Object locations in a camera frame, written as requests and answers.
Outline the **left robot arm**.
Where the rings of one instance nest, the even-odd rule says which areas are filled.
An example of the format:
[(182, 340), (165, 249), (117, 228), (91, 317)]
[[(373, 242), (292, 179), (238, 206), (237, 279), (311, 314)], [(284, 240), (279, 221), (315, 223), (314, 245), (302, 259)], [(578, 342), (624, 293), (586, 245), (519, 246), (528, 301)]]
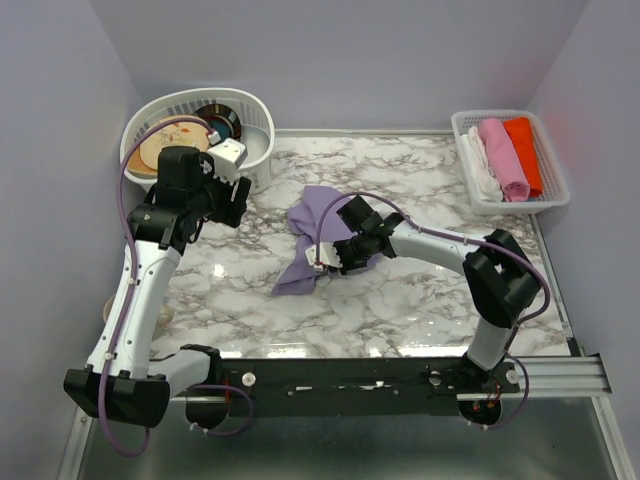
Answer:
[(107, 323), (85, 366), (64, 378), (64, 391), (89, 416), (154, 428), (183, 391), (220, 387), (217, 349), (187, 344), (152, 363), (150, 347), (186, 247), (207, 221), (240, 224), (251, 187), (239, 173), (245, 156), (228, 141), (206, 152), (162, 149), (155, 186), (125, 220), (125, 261)]

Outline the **dark teal plate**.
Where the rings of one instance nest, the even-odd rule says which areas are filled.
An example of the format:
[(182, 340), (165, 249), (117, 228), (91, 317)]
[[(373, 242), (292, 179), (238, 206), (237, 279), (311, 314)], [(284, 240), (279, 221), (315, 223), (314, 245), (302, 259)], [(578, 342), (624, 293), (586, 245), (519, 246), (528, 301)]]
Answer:
[(213, 118), (208, 121), (209, 126), (218, 133), (222, 141), (234, 138), (233, 125), (224, 118)]

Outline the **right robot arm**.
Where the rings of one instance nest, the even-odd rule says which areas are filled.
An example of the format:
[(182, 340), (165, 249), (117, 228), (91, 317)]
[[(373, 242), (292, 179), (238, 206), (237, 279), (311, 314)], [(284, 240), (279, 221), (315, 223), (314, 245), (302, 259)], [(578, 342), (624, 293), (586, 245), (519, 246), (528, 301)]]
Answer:
[(550, 304), (546, 280), (505, 230), (478, 237), (429, 229), (399, 208), (382, 217), (363, 195), (338, 208), (337, 215), (354, 235), (333, 243), (333, 270), (345, 274), (360, 269), (380, 254), (424, 261), (465, 277), (479, 315), (459, 370), (462, 384), (471, 391), (494, 383), (495, 367), (505, 358), (519, 325)]

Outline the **purple t shirt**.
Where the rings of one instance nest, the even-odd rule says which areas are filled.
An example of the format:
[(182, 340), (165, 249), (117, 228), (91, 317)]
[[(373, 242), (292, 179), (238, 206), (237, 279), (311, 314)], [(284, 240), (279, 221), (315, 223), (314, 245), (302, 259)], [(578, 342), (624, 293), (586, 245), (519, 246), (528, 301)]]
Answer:
[[(317, 228), (321, 215), (331, 203), (342, 193), (327, 186), (305, 186), (301, 200), (287, 212), (288, 226), (296, 237), (296, 251), (294, 260), (284, 270), (271, 291), (272, 296), (306, 295), (315, 289), (316, 279), (320, 276), (309, 265), (305, 251), (315, 244)], [(322, 227), (322, 241), (346, 240), (353, 236), (337, 215), (337, 209), (347, 202), (342, 199), (335, 203), (327, 213)], [(349, 274), (364, 273), (373, 269), (382, 259), (378, 254), (368, 260), (367, 266)]]

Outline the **white oval dish basket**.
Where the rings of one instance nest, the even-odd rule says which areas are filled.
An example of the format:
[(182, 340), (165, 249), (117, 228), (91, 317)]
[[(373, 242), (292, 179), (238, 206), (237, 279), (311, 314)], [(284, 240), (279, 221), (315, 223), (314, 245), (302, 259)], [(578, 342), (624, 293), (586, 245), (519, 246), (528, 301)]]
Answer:
[(193, 115), (209, 105), (226, 106), (237, 114), (241, 125), (239, 142), (247, 148), (247, 158), (239, 172), (252, 181), (252, 192), (265, 189), (271, 182), (274, 123), (264, 102), (244, 90), (195, 88), (164, 95), (145, 104), (126, 125), (121, 137), (120, 154), (125, 155), (129, 147), (154, 123), (169, 116)]

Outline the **orange leaf shaped plate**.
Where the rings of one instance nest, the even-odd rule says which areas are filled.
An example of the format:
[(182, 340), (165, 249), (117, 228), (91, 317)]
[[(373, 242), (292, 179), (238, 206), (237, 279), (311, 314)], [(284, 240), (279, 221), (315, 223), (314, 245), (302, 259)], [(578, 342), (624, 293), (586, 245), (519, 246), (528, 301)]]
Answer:
[(156, 178), (157, 171), (148, 167), (141, 158), (140, 148), (136, 148), (128, 163), (127, 163), (127, 171), (132, 175), (137, 175), (142, 178)]

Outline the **pink rolled t shirt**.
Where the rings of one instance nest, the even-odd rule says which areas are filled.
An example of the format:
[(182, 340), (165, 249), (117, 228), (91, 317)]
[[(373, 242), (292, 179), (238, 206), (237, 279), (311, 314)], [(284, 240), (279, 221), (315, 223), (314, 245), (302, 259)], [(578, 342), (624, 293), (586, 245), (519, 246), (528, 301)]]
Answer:
[(478, 129), (488, 162), (505, 198), (509, 202), (526, 201), (530, 193), (529, 183), (503, 123), (497, 118), (488, 118)]

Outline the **black rimmed plate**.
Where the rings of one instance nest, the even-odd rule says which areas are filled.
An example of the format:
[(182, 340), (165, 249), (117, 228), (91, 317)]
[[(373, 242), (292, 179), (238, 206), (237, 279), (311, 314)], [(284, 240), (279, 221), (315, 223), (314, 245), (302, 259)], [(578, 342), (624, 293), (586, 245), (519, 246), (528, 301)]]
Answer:
[(213, 118), (224, 118), (229, 123), (233, 125), (234, 129), (234, 138), (236, 141), (240, 141), (242, 137), (242, 124), (239, 119), (238, 114), (229, 106), (219, 103), (208, 104), (200, 107), (195, 110), (193, 114), (203, 120), (205, 120), (208, 124), (209, 120)]

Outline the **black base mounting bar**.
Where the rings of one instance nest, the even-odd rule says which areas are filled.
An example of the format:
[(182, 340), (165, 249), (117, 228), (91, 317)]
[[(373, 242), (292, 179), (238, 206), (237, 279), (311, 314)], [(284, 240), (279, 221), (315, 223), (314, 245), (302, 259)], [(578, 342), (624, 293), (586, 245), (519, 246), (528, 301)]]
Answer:
[(483, 373), (463, 357), (224, 359), (185, 393), (200, 403), (214, 385), (232, 387), (230, 415), (259, 417), (455, 415), (461, 402), (520, 390), (512, 363)]

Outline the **orange rolled t shirt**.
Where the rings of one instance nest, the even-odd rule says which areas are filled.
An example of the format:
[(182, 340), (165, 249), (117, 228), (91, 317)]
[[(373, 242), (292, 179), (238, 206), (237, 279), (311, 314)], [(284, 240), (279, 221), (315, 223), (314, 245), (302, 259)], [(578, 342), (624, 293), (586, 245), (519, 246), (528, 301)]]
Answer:
[(539, 169), (534, 143), (534, 131), (526, 117), (518, 117), (503, 123), (514, 146), (520, 165), (530, 187), (530, 198), (539, 198), (543, 193), (543, 181)]

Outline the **white rolled t shirt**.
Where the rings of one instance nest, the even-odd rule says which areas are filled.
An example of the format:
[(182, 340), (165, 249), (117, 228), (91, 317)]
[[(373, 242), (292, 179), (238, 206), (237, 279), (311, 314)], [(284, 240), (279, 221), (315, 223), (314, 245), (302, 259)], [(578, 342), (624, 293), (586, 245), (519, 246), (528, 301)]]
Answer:
[(467, 158), (471, 178), (478, 188), (480, 199), (488, 202), (501, 202), (503, 200), (503, 192), (489, 165), (486, 149), (478, 127), (470, 127), (468, 132), (463, 134), (460, 139), (463, 152)]

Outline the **beige cup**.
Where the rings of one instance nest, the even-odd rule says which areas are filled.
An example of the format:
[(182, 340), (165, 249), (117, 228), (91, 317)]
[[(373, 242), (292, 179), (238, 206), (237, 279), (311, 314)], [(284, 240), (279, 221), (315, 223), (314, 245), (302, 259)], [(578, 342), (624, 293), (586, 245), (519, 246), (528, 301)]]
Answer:
[(113, 307), (113, 303), (115, 300), (115, 296), (112, 295), (105, 303), (103, 309), (102, 309), (102, 318), (105, 324), (108, 323), (109, 321), (109, 316)]

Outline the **beige floral plate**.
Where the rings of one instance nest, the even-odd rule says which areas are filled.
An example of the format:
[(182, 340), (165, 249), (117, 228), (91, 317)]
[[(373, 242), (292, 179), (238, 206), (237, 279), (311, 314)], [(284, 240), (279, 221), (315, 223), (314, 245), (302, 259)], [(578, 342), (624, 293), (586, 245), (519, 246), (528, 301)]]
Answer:
[(180, 115), (165, 118), (172, 123), (152, 134), (139, 147), (141, 161), (150, 169), (158, 168), (161, 150), (171, 146), (194, 147), (205, 151), (209, 147), (208, 128), (199, 123), (194, 115), (187, 115), (187, 121), (179, 121)]

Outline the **white rectangular tray basket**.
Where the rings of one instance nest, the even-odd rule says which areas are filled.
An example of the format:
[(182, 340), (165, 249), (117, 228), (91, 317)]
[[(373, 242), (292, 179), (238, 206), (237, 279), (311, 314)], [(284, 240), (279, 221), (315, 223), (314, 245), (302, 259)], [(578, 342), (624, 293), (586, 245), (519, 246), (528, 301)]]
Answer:
[(461, 111), (451, 125), (474, 213), (536, 214), (569, 203), (559, 162), (533, 113)]

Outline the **aluminium rail frame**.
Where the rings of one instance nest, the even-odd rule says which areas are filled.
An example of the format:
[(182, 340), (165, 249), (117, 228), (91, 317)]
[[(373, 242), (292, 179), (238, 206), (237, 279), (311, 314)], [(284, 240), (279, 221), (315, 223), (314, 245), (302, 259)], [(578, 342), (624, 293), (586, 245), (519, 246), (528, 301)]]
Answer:
[(603, 397), (612, 389), (598, 355), (523, 357), (529, 378), (530, 398)]

